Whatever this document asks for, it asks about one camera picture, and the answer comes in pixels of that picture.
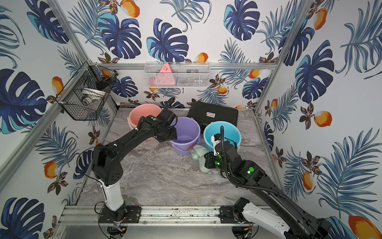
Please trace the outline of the purple plastic bucket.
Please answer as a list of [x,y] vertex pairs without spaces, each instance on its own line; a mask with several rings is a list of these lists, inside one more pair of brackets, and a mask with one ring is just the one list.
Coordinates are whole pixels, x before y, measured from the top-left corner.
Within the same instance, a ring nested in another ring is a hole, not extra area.
[[192,118],[179,117],[173,120],[171,126],[174,126],[177,133],[177,139],[171,140],[170,144],[174,152],[180,156],[186,156],[191,150],[200,144],[201,128]]

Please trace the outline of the pink plastic bucket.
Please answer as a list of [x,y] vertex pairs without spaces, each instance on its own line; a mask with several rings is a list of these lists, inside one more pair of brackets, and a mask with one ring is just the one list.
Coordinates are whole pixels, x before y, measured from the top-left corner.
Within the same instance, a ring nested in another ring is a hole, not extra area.
[[148,133],[153,137],[154,129],[151,125],[144,121],[146,117],[157,117],[161,113],[162,109],[154,104],[143,104],[134,108],[128,117],[128,123],[134,131],[130,136],[131,142],[143,142],[147,138]]

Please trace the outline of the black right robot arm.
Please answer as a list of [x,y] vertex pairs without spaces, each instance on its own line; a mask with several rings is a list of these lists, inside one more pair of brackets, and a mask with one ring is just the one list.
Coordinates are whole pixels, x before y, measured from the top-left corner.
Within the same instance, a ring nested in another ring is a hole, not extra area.
[[254,223],[280,239],[327,239],[331,224],[318,219],[279,189],[258,164],[243,160],[228,141],[217,140],[213,151],[205,155],[206,167],[220,169],[224,178],[237,188],[244,188],[261,198],[274,214],[257,207],[248,199],[240,198],[233,206],[238,222]]

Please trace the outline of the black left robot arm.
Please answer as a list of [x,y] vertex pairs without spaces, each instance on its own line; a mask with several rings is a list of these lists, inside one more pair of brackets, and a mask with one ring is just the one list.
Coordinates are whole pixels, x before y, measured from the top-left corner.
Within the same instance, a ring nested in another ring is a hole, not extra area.
[[116,212],[124,205],[120,190],[123,175],[121,161],[149,138],[155,138],[158,142],[177,139],[176,123],[177,116],[169,109],[163,109],[158,116],[141,117],[137,127],[121,138],[94,148],[91,169],[101,183],[109,210]]

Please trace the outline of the black plastic tool case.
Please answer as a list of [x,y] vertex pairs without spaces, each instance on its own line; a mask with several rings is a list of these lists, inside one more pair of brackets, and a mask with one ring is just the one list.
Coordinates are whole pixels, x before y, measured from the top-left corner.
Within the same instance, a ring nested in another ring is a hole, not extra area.
[[191,105],[187,117],[194,119],[201,131],[204,131],[210,123],[216,121],[225,121],[237,126],[238,110],[198,101]]

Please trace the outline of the pink triangular object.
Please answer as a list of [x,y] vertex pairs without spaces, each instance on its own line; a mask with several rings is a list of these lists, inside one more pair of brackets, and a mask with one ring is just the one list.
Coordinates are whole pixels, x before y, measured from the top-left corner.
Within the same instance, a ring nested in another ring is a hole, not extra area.
[[160,72],[155,75],[153,80],[154,86],[174,86],[176,84],[173,71],[169,63],[165,63]]

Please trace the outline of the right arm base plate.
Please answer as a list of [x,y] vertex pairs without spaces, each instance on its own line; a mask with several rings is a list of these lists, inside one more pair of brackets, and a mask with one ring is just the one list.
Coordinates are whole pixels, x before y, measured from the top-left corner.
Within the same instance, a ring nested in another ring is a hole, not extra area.
[[220,218],[222,224],[252,224],[238,213],[233,206],[221,206],[217,217]]

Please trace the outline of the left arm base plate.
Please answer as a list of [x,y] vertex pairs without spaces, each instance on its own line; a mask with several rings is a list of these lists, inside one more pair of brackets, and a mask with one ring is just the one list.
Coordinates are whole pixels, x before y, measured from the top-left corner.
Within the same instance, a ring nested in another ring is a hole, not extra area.
[[138,224],[141,216],[142,208],[140,206],[123,205],[117,211],[112,211],[105,206],[99,214],[98,222],[100,224],[111,223],[133,223]]

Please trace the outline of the aluminium front rail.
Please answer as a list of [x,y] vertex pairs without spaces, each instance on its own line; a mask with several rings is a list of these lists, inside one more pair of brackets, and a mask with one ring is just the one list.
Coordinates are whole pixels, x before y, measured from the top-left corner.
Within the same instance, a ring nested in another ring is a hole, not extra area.
[[285,228],[286,221],[282,220],[270,207],[251,207],[252,212],[245,219],[252,224],[222,224],[217,217],[221,206],[140,206],[142,208],[138,224],[111,223],[100,224],[96,211],[101,207],[67,206],[58,224],[65,226],[246,226],[259,224],[262,227]]

